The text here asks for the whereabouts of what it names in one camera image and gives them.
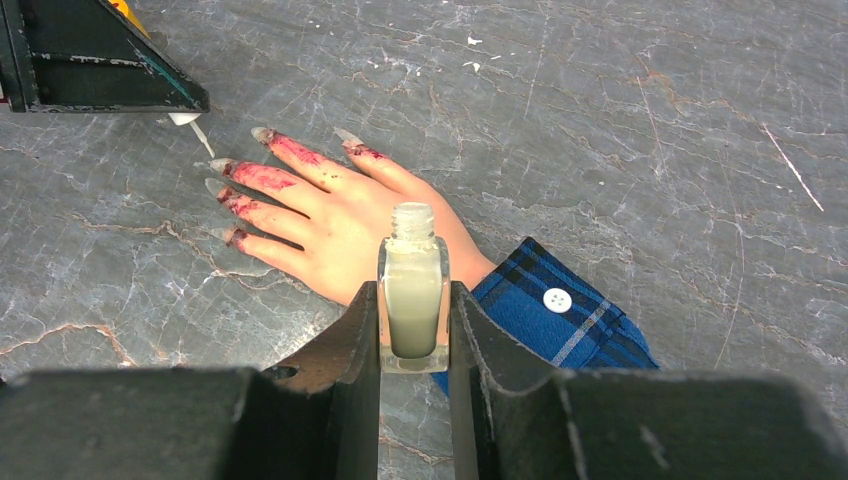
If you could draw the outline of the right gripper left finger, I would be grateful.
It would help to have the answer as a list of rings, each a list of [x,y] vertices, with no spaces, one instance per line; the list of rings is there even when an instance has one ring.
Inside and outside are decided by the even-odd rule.
[[[250,367],[53,370],[1,387],[5,479],[374,479],[377,288]]]

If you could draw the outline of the nail polish bottle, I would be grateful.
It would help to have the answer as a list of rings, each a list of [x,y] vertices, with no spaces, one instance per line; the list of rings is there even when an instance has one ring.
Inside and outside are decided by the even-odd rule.
[[[387,373],[441,373],[449,367],[450,262],[425,203],[392,212],[377,267],[380,358]]]

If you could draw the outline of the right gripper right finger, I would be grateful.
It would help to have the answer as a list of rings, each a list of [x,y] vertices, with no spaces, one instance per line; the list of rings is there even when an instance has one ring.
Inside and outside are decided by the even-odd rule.
[[[843,479],[847,452],[798,383],[772,374],[560,369],[451,286],[459,479]]]

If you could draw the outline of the grey nail polish cap brush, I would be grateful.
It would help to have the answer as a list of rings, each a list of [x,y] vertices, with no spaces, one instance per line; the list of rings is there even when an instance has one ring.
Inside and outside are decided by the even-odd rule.
[[[169,113],[168,116],[176,126],[188,126],[194,132],[194,135],[199,140],[199,142],[206,149],[209,156],[211,158],[216,157],[216,152],[213,149],[208,137],[197,123],[197,120],[201,117],[201,113],[175,112]]]

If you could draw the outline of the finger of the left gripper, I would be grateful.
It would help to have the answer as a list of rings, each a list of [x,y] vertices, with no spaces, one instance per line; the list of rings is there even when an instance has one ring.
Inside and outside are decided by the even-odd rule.
[[[209,94],[112,1],[4,1],[1,101],[18,113],[206,113]]]

